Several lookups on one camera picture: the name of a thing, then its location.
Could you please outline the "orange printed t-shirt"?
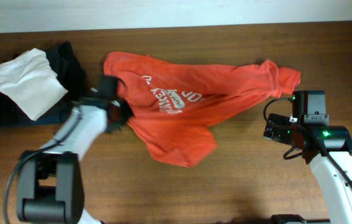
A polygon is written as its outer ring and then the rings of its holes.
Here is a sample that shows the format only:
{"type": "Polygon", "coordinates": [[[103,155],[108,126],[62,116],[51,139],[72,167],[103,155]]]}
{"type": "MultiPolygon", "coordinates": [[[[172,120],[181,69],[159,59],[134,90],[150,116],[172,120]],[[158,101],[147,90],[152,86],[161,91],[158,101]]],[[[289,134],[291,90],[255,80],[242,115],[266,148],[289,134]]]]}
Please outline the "orange printed t-shirt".
{"type": "Polygon", "coordinates": [[[216,149],[210,127],[270,97],[290,95],[301,73],[270,60],[243,65],[182,65],[111,52],[104,74],[120,79],[131,107],[128,125],[153,159],[192,167],[216,149]]]}

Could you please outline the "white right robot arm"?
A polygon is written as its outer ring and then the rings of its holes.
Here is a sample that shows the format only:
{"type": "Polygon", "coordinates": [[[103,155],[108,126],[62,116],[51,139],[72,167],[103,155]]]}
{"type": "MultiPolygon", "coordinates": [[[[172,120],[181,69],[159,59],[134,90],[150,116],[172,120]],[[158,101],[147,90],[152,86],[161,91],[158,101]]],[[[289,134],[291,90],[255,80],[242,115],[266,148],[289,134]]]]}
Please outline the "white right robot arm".
{"type": "Polygon", "coordinates": [[[331,223],[352,223],[352,138],[330,126],[326,113],[264,114],[264,138],[290,146],[285,160],[302,157],[325,199],[331,223]]]}

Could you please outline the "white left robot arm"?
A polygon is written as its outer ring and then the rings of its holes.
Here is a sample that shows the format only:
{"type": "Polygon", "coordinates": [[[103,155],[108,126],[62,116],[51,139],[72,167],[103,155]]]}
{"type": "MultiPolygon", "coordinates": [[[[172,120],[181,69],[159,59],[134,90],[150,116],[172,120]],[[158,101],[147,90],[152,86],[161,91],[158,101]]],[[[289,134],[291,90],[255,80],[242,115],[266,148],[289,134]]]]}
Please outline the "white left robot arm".
{"type": "Polygon", "coordinates": [[[95,139],[133,116],[126,100],[84,99],[55,136],[17,164],[16,213],[26,223],[99,223],[85,208],[80,161],[95,139]]]}

